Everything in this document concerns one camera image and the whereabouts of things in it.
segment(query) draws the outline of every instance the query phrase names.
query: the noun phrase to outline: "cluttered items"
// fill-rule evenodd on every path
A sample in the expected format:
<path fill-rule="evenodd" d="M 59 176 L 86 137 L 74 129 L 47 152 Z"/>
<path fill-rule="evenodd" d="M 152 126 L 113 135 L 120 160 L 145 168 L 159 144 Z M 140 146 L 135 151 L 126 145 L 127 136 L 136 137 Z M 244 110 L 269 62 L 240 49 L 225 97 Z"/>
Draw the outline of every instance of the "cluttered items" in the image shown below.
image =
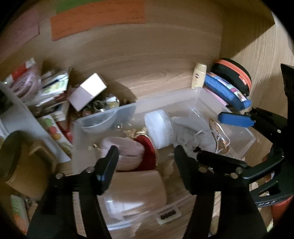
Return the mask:
<path fill-rule="evenodd" d="M 96 73 L 80 85 L 70 85 L 71 71 L 71 67 L 66 67 L 41 74 L 38 63 L 31 58 L 4 80 L 4 85 L 24 103 L 39 124 L 69 157 L 72 156 L 73 134 L 71 131 L 76 119 L 127 103 L 126 100 L 120 102 L 115 95 L 107 93 L 105 82 Z M 85 130 L 92 131 L 95 125 L 88 127 Z"/>
<path fill-rule="evenodd" d="M 251 89 L 251 76 L 239 63 L 221 58 L 217 60 L 210 72 L 204 64 L 195 66 L 192 88 L 203 87 L 223 105 L 234 111 L 249 108 L 252 103 L 247 97 Z"/>
<path fill-rule="evenodd" d="M 112 145 L 118 148 L 114 177 L 119 180 L 113 180 L 108 194 L 99 197 L 109 228 L 123 226 L 130 220 L 140 222 L 143 215 L 151 212 L 159 215 L 171 205 L 180 208 L 182 202 L 191 199 L 174 163 L 173 151 L 177 145 L 182 145 L 197 160 L 198 147 L 241 158 L 254 142 L 247 129 L 232 130 L 217 124 L 217 114 L 226 108 L 199 87 L 120 107 L 125 101 L 106 92 L 99 74 L 78 86 L 69 84 L 70 68 L 45 74 L 40 75 L 38 92 L 24 103 L 38 119 L 39 126 L 72 158 L 73 172 L 79 174 L 80 170 L 95 165 Z M 125 190 L 117 190 L 123 188 L 122 178 L 143 182 L 147 176 L 155 180 L 137 183 L 138 187 L 154 195 L 160 192 L 157 202 L 150 193 L 142 192 L 143 198 L 126 193 L 131 190 L 127 185 Z"/>

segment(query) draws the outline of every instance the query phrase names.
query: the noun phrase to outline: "fruit print packaging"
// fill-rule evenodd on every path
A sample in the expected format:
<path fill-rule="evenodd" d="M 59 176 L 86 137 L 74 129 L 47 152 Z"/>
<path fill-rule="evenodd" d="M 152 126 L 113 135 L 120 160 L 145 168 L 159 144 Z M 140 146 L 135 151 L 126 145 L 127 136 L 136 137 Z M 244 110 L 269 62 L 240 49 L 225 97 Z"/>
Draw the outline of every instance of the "fruit print packaging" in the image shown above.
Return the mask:
<path fill-rule="evenodd" d="M 39 123 L 42 127 L 50 134 L 50 136 L 56 140 L 62 150 L 70 157 L 72 152 L 72 144 L 63 135 L 56 122 L 51 115 L 45 115 L 38 118 Z"/>

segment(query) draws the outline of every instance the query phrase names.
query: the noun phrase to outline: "snack package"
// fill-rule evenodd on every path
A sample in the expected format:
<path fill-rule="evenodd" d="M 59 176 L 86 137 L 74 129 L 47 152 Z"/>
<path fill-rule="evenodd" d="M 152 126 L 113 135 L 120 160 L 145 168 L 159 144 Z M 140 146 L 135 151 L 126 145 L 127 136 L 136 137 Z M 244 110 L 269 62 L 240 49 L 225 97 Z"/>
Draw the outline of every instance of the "snack package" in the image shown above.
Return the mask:
<path fill-rule="evenodd" d="M 15 195 L 11 195 L 10 200 L 15 224 L 19 230 L 26 235 L 29 228 L 29 219 L 24 201 L 22 198 Z"/>
<path fill-rule="evenodd" d="M 50 136 L 56 140 L 58 145 L 62 150 L 68 155 L 71 156 L 72 153 L 72 144 L 67 140 L 63 135 L 56 122 L 54 121 L 51 115 L 46 115 L 37 119 L 42 127 L 50 134 Z"/>
<path fill-rule="evenodd" d="M 11 85 L 13 93 L 23 102 L 33 99 L 41 88 L 41 77 L 38 65 L 33 64 Z"/>
<path fill-rule="evenodd" d="M 40 85 L 40 92 L 29 102 L 26 103 L 29 107 L 41 107 L 42 109 L 56 104 L 58 102 L 53 102 L 52 104 L 48 104 L 50 100 L 53 100 L 54 98 L 60 96 L 62 97 L 62 94 L 68 90 L 67 84 L 69 81 L 69 74 L 71 72 L 71 67 L 67 67 L 59 72 L 57 72 L 55 75 L 48 77 L 41 81 Z"/>

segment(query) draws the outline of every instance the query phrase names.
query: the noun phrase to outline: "sticky note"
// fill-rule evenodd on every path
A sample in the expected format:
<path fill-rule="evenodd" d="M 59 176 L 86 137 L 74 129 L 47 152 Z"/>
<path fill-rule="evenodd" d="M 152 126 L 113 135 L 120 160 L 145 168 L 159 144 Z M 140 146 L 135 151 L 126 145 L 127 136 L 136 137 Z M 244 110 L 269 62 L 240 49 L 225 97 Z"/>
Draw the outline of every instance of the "sticky note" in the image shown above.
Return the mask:
<path fill-rule="evenodd" d="M 50 19 L 52 40 L 95 26 L 145 23 L 144 0 L 104 0 L 61 12 Z"/>

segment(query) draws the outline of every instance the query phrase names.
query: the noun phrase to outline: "white jar lid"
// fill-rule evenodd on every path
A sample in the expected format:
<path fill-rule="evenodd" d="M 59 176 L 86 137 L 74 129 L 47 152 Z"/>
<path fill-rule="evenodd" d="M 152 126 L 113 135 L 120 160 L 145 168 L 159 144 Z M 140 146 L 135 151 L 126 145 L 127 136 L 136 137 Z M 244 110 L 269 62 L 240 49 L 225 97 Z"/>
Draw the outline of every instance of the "white jar lid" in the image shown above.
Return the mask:
<path fill-rule="evenodd" d="M 144 116 L 148 135 L 156 149 L 167 147 L 173 143 L 174 132 L 168 115 L 162 110 L 152 111 Z"/>

